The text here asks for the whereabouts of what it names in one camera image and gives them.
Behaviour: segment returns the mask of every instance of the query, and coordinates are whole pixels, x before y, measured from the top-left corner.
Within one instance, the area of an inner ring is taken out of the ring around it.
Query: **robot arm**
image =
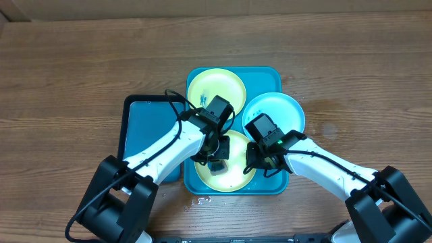
[[[146,150],[124,161],[107,157],[68,223],[66,238],[81,242],[69,235],[77,221],[106,243],[151,242],[144,229],[159,184],[188,157],[203,165],[228,159],[230,140],[221,130],[232,112],[229,102],[216,96],[206,109],[182,112],[171,131]],[[110,194],[110,189],[128,193],[127,203]]]
[[[330,159],[338,162],[340,165],[356,172],[368,181],[375,179],[373,175],[377,172],[374,169],[369,169],[352,164],[344,159],[341,159],[316,145],[310,138],[299,140],[296,144],[290,147],[294,151],[314,151],[320,155],[325,155]],[[333,193],[340,200],[345,201],[351,195],[354,189],[360,190],[366,186],[364,182],[356,180],[351,175],[348,175],[335,165],[328,161],[311,155],[302,154],[287,154],[285,156],[289,170],[299,176],[304,176],[318,185],[324,187],[329,192]]]
[[[260,114],[246,129],[246,169],[286,170],[304,176],[345,202],[352,222],[330,237],[332,243],[424,242],[432,235],[432,216],[400,171],[353,165],[318,147],[304,134],[284,134],[270,117]],[[381,201],[395,204],[382,212]]]

